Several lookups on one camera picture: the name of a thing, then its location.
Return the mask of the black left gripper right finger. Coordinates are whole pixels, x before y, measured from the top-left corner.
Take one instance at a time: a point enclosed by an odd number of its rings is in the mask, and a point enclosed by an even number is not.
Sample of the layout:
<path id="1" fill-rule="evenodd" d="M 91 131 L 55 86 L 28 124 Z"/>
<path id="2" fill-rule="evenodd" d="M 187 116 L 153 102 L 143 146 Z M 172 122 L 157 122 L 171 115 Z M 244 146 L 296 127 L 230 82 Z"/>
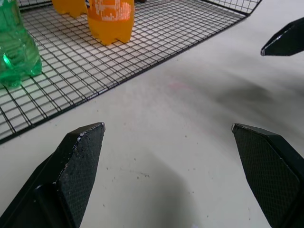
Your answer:
<path id="1" fill-rule="evenodd" d="M 304 226 L 304 159 L 279 134 L 231 127 L 248 185 L 273 228 Z"/>

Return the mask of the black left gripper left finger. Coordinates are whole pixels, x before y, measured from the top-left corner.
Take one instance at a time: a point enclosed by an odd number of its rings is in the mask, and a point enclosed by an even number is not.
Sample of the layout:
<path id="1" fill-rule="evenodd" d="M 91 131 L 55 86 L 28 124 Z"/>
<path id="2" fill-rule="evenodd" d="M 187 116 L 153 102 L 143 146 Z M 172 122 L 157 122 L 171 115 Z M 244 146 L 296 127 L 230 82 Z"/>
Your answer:
<path id="1" fill-rule="evenodd" d="M 0 226 L 80 227 L 95 182 L 104 133 L 103 122 L 67 133 L 8 205 Z"/>

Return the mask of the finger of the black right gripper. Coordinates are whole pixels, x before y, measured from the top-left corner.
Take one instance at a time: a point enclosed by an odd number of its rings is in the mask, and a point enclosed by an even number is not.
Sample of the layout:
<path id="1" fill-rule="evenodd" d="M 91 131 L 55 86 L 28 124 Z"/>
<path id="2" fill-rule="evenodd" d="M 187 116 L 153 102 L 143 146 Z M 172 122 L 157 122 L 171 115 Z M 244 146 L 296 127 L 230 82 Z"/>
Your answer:
<path id="1" fill-rule="evenodd" d="M 261 48 L 261 56 L 292 56 L 304 50 L 304 18 L 288 23 Z"/>

